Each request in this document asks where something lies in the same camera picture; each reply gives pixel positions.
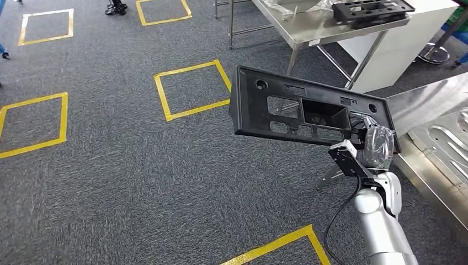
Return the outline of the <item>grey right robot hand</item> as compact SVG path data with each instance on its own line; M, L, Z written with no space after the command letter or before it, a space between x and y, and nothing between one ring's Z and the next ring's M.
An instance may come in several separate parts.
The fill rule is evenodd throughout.
M355 129L366 129L364 147L357 151L357 160L365 168L388 171L394 151L394 132L361 113L351 112L350 124Z

